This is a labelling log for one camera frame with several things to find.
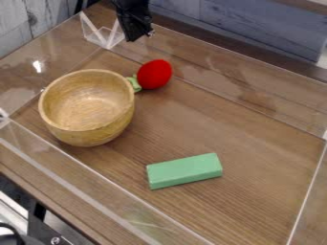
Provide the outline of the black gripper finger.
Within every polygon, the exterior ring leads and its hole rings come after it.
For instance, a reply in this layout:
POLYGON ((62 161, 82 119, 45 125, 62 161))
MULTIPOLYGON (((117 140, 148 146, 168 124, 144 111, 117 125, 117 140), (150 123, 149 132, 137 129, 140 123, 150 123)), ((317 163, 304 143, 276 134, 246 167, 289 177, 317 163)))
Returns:
POLYGON ((152 15, 146 9, 136 9, 133 11, 133 21, 137 26, 137 31, 146 36, 152 35, 152 15))
POLYGON ((117 19, 121 25, 121 29, 122 29, 126 41, 134 42, 140 37, 140 31, 138 31, 137 23, 133 17, 128 13, 118 11, 117 19))

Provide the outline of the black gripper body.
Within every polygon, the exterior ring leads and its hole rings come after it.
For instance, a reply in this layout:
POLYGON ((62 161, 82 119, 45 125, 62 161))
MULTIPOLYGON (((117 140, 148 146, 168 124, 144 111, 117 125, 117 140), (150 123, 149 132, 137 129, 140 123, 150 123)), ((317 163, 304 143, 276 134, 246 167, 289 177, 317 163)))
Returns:
POLYGON ((149 0, 110 0, 112 4, 122 11, 148 9, 149 0))

